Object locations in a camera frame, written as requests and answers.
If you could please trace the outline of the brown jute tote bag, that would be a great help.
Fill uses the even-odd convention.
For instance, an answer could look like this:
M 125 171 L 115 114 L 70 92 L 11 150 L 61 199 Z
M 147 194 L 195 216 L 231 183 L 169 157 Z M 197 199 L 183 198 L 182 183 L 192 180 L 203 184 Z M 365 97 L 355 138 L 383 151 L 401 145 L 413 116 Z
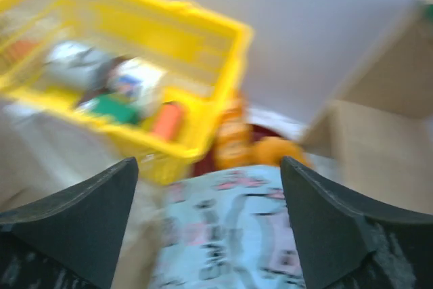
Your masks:
M 121 160 L 106 138 L 1 100 L 1 210 L 86 180 Z M 147 288 L 161 247 L 161 188 L 138 181 L 113 288 Z

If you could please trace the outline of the blue cartoon plastic bag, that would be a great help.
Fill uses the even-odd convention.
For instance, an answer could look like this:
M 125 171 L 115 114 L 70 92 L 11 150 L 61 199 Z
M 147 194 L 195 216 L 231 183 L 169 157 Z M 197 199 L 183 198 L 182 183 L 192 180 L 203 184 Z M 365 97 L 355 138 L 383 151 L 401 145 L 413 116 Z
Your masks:
M 304 288 L 279 168 L 227 169 L 167 188 L 151 288 Z

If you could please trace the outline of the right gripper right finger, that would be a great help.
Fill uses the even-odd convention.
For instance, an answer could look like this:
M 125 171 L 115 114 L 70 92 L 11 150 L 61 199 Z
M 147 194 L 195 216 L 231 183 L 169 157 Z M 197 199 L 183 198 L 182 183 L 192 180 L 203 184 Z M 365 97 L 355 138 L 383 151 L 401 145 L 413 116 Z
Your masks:
M 380 202 L 293 158 L 281 180 L 307 288 L 431 288 L 432 216 Z

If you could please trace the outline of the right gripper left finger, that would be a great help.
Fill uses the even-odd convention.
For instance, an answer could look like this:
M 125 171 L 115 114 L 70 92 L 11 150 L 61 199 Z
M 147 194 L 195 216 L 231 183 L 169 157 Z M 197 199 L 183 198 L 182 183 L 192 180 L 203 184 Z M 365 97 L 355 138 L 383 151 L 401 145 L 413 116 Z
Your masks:
M 2 288 L 110 288 L 135 188 L 135 158 L 1 213 Z

